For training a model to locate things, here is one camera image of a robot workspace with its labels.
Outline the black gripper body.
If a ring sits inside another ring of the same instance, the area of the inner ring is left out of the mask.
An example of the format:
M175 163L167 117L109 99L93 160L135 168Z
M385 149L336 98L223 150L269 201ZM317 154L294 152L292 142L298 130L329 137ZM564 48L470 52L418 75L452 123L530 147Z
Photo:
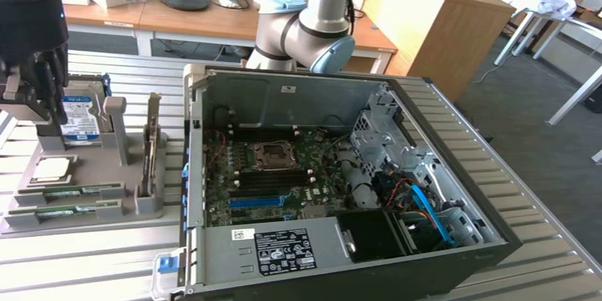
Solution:
M62 0L2 0L2 60L9 67L69 40Z

